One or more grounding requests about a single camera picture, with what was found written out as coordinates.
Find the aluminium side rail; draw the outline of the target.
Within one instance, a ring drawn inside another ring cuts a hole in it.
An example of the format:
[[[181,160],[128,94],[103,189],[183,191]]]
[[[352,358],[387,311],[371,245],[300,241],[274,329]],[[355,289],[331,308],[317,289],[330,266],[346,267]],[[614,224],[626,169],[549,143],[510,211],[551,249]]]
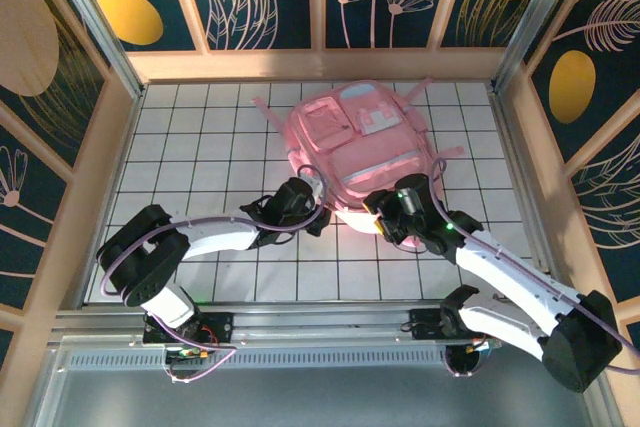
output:
[[[488,85],[488,98],[512,178],[532,265],[547,277],[553,277],[553,255],[537,204],[533,186],[534,171],[526,156],[522,130],[492,82]]]

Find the pink school backpack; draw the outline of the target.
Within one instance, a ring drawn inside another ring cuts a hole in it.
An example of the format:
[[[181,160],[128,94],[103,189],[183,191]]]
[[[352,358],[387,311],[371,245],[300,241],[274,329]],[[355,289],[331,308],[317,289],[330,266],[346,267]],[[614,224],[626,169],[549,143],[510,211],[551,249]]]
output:
[[[281,119],[263,99],[252,103],[283,136],[293,169],[310,164],[327,183],[326,206],[352,229],[375,235],[376,217],[362,202],[391,189],[402,177],[430,172],[433,161],[465,153],[461,146],[437,151],[429,126],[413,100],[432,82],[426,78],[407,94],[374,80],[352,82],[308,98]]]

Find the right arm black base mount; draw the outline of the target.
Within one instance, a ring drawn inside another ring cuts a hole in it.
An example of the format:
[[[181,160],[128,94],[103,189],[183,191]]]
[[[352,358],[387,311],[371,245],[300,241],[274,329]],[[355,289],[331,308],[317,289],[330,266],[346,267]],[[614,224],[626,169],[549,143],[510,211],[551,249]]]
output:
[[[409,333],[414,340],[459,340],[479,344],[491,339],[488,334],[447,326],[439,308],[411,309],[408,315],[400,330]]]

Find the small electronics board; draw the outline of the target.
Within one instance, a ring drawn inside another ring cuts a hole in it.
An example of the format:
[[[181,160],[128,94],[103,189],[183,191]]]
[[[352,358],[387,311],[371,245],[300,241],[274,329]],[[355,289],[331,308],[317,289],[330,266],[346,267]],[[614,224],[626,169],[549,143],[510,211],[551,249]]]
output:
[[[179,362],[202,362],[209,360],[212,357],[212,352],[202,350],[197,347],[167,347],[165,350],[165,363],[179,363]]]
[[[502,342],[493,337],[483,336],[482,338],[475,338],[469,345],[465,347],[467,353],[480,352],[485,350],[493,350],[502,347]]]

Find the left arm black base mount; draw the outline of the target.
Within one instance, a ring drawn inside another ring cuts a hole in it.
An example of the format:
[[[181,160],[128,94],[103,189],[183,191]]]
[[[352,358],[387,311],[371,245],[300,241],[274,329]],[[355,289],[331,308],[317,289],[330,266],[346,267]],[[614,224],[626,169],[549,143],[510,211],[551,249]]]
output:
[[[177,344],[178,341],[167,333],[150,315],[145,314],[142,334],[144,344]],[[229,343],[233,333],[233,315],[228,312],[200,312],[174,331],[197,343]]]

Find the long aluminium mounting rail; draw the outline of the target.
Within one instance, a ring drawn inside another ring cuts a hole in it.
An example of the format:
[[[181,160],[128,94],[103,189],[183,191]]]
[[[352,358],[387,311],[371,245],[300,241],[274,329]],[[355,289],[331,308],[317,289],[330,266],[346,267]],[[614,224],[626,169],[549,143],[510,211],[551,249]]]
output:
[[[411,310],[434,310],[429,301],[285,302],[205,304],[202,312],[230,313],[231,343],[237,348],[292,348],[407,345],[401,330]],[[49,344],[142,345],[143,311],[91,304],[59,312]]]

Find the aluminium corner post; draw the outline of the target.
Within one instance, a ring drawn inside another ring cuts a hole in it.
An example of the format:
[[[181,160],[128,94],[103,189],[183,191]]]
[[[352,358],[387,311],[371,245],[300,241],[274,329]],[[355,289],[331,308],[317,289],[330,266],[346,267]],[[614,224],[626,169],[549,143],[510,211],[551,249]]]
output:
[[[499,94],[509,84],[537,33],[558,0],[531,0],[514,31],[496,74],[491,79],[491,92]]]
[[[101,11],[97,0],[67,0],[77,17],[88,29],[89,37],[97,48],[101,58],[106,60],[108,67],[113,70],[117,78],[135,100],[144,93],[144,83],[141,81],[131,62],[110,27],[105,15]]]

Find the slotted grey metal strip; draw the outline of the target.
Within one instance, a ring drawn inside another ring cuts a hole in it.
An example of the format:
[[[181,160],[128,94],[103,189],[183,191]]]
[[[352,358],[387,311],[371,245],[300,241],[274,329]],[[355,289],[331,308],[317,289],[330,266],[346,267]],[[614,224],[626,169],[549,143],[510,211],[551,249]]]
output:
[[[66,360],[70,370],[126,371],[161,368],[168,354],[161,350],[77,351]],[[370,349],[242,349],[222,364],[224,368],[328,368],[338,366],[430,365],[444,360],[439,347],[394,347]]]

